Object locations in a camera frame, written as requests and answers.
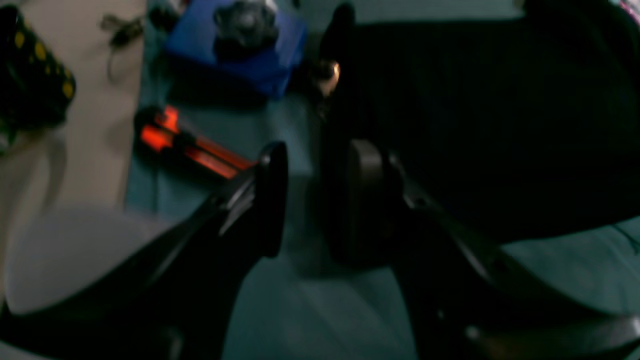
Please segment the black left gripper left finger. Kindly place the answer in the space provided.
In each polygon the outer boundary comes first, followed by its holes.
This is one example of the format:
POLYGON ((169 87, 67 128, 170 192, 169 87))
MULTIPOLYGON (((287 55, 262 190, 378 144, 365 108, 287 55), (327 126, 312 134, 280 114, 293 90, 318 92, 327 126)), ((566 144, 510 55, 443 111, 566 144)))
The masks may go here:
POLYGON ((1 340, 54 360, 219 360, 245 276, 280 251, 288 180, 277 141, 169 227, 43 215, 7 252, 1 340))

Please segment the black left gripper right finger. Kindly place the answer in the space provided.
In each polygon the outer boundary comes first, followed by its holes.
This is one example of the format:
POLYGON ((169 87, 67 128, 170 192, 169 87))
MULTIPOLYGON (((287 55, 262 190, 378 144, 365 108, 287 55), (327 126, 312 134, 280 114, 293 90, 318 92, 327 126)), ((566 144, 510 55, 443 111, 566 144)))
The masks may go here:
POLYGON ((419 356, 637 360, 639 317, 561 294, 454 219, 363 139, 325 146, 327 246, 352 268, 388 265, 419 356))

